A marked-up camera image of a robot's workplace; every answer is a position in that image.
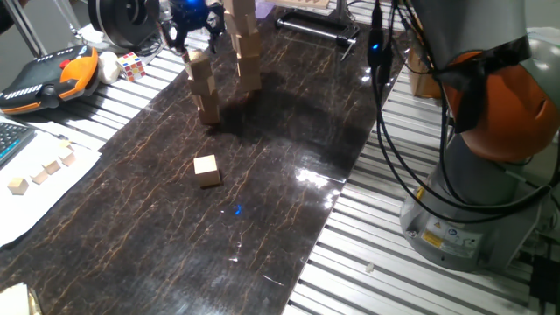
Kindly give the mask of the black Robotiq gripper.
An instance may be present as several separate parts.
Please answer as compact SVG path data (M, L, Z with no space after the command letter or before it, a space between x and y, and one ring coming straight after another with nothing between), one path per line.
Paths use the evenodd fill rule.
M209 50L216 54L216 41L226 30L221 18L221 4L207 4L206 0L171 0L172 18L160 23L161 36L175 53L186 53L185 37L181 32L205 28L209 32Z

